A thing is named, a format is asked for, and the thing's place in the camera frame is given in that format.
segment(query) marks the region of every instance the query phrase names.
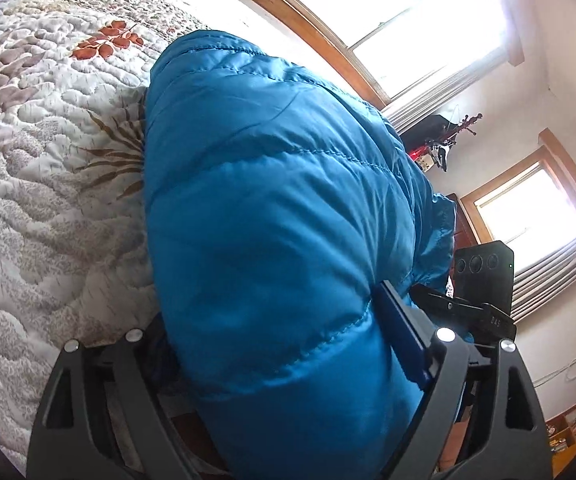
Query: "electrical cord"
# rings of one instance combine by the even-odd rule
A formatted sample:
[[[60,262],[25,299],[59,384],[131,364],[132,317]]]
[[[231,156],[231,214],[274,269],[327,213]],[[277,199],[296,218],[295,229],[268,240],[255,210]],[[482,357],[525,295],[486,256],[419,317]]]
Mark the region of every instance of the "electrical cord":
[[[532,381],[532,385],[535,388],[538,388],[539,386],[543,386],[544,384],[546,384],[547,382],[553,380],[555,377],[557,377],[559,374],[562,374],[564,372],[567,372],[568,370],[570,370],[570,368],[572,368],[574,365],[576,364],[576,357],[572,360],[572,362],[570,364],[568,364],[567,366],[561,367],[559,370],[555,370],[554,372],[549,373],[548,375],[543,376],[540,379],[537,379],[536,381]],[[573,381],[576,379],[576,374],[572,377],[569,377],[568,374],[566,374],[566,380],[567,381]]]

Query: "window blind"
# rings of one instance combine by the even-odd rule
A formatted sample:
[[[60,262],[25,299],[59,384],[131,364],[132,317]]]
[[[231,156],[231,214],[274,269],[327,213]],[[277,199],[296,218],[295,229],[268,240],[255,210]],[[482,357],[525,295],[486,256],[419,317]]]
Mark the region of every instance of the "window blind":
[[[576,281],[576,237],[514,277],[511,317],[519,321]]]
[[[505,49],[498,48],[438,84],[430,78],[410,89],[386,106],[382,113],[401,135],[507,60]]]

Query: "jacket seam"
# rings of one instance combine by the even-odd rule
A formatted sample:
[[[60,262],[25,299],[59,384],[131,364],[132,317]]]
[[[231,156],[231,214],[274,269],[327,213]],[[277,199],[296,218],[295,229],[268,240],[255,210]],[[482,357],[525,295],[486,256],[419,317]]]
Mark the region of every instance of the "jacket seam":
[[[183,56],[183,54],[189,54],[191,52],[200,52],[203,50],[229,50],[232,52],[242,52],[244,54],[251,54],[251,55],[255,55],[255,56],[266,56],[266,57],[272,57],[269,56],[268,54],[264,53],[263,51],[260,50],[250,50],[247,48],[238,48],[238,47],[229,47],[229,46],[198,46],[195,48],[189,48],[187,50],[184,50],[183,52],[180,52],[178,54],[175,55],[175,57],[179,57],[179,56]],[[358,98],[357,96],[354,96],[352,94],[349,94],[348,92],[345,92],[344,90],[341,90],[340,88],[330,88],[329,86],[323,84],[322,82],[313,80],[311,78],[306,78],[304,77],[303,74],[301,73],[295,73],[296,75],[299,76],[299,79],[282,79],[282,78],[278,78],[278,77],[271,77],[268,76],[267,74],[264,73],[259,73],[259,72],[245,72],[242,70],[237,70],[235,68],[230,68],[227,66],[213,66],[211,68],[202,68],[202,69],[197,69],[197,70],[188,70],[187,72],[182,72],[180,75],[184,75],[184,74],[192,74],[192,73],[200,73],[200,72],[210,72],[212,70],[231,70],[232,72],[241,74],[241,75],[258,75],[261,77],[265,77],[267,79],[271,79],[273,81],[281,81],[284,83],[288,83],[288,82],[292,82],[292,83],[304,83],[304,84],[309,84],[312,86],[318,86],[319,88],[322,88],[328,92],[334,92],[334,91],[338,91],[338,92],[342,92],[344,96],[347,96],[351,99],[353,99],[354,101],[361,103],[362,105],[364,105],[366,107],[366,109],[372,113],[371,107],[372,105],[369,105],[366,101],[364,101],[363,99]]]
[[[290,361],[288,363],[283,363],[283,364],[277,365],[276,368],[274,369],[274,374],[264,373],[264,374],[260,374],[259,376],[253,377],[253,380],[250,383],[248,383],[246,386],[246,392],[232,392],[232,391],[230,391],[230,392],[220,392],[220,393],[208,394],[205,396],[202,396],[201,394],[199,394],[199,399],[204,401],[204,402],[225,402],[226,400],[234,399],[236,397],[244,397],[251,392],[256,392],[258,390],[267,389],[268,386],[264,385],[263,382],[266,380],[271,380],[273,378],[273,375],[276,376],[277,374],[279,374],[280,370],[290,370],[291,368],[298,366],[299,364],[301,364],[305,361],[308,361],[312,357],[313,354],[320,352],[322,349],[326,348],[329,345],[335,344],[336,340],[339,339],[339,337],[348,333],[353,328],[356,328],[359,325],[363,324],[370,314],[370,305],[371,304],[372,304],[372,300],[369,300],[360,317],[358,317],[353,322],[348,323],[341,330],[337,330],[336,332],[333,332],[332,335],[328,339],[321,341],[316,346],[312,347],[310,350],[303,352],[295,360]]]
[[[244,160],[246,162],[250,162],[253,160],[258,160],[259,158],[261,158],[263,156],[268,156],[270,158],[278,158],[280,155],[282,155],[284,153],[287,155],[304,155],[304,154],[308,153],[310,155],[328,155],[328,156],[332,156],[335,158],[343,158],[343,159],[347,160],[348,162],[352,162],[353,164],[359,164],[359,165],[364,166],[366,168],[370,168],[372,170],[379,171],[380,173],[384,174],[385,176],[391,176],[395,179],[397,178],[395,176],[395,174],[392,173],[392,171],[390,171],[389,168],[385,168],[385,167],[380,166],[378,164],[373,164],[372,162],[367,162],[367,161],[361,160],[359,158],[354,158],[354,157],[349,156],[349,155],[344,155],[343,153],[334,152],[333,150],[309,150],[307,148],[294,148],[291,150],[281,150],[280,152],[274,152],[274,153],[261,153],[260,155],[255,155],[255,156],[252,156],[249,158],[238,158],[235,160],[224,160],[222,162],[214,164],[213,166],[210,166],[209,168],[202,168],[201,170],[197,171],[196,173],[189,175],[188,178],[195,178],[196,176],[199,176],[201,173],[204,173],[205,171],[216,170],[216,168],[219,168],[223,164],[232,164],[234,162],[241,162]],[[163,186],[159,186],[159,189],[154,193],[154,195],[152,195],[150,198],[146,199],[145,204],[144,204],[146,213],[149,212],[152,202],[154,202],[154,200],[156,200],[156,198],[159,195],[161,195],[162,192],[164,192],[162,190],[162,187],[164,188],[165,192],[167,192],[169,190],[169,188],[171,187],[171,185],[169,184],[169,178],[168,177],[165,178]]]

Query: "quilted nylon fabric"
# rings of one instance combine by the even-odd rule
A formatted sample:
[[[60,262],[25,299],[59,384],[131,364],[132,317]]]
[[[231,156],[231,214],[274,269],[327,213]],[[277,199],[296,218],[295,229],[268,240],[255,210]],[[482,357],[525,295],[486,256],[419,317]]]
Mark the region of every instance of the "quilted nylon fabric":
[[[238,480],[370,480],[418,406],[371,288],[446,286],[454,207],[375,108],[218,31],[151,71],[145,206],[166,330]]]

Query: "metal screw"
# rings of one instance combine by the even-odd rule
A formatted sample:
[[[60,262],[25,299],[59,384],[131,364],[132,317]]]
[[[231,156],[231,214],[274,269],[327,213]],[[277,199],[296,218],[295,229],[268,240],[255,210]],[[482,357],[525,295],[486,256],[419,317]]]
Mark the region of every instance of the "metal screw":
[[[454,341],[456,336],[457,335],[452,330],[450,330],[449,328],[446,328],[444,326],[437,329],[437,337],[441,341],[443,341],[444,343],[449,343],[451,341]]]
[[[79,350],[79,341],[76,339],[71,339],[70,341],[67,341],[65,345],[63,345],[63,349],[69,354],[76,352]]]
[[[141,330],[140,328],[133,328],[132,330],[129,330],[128,333],[126,334],[126,340],[129,343],[136,343],[137,341],[141,341],[142,337],[143,337],[143,330]]]
[[[513,341],[510,341],[510,339],[502,339],[501,340],[501,350],[503,350],[504,352],[508,352],[509,354],[511,354],[516,349],[517,349],[517,345],[514,344]]]

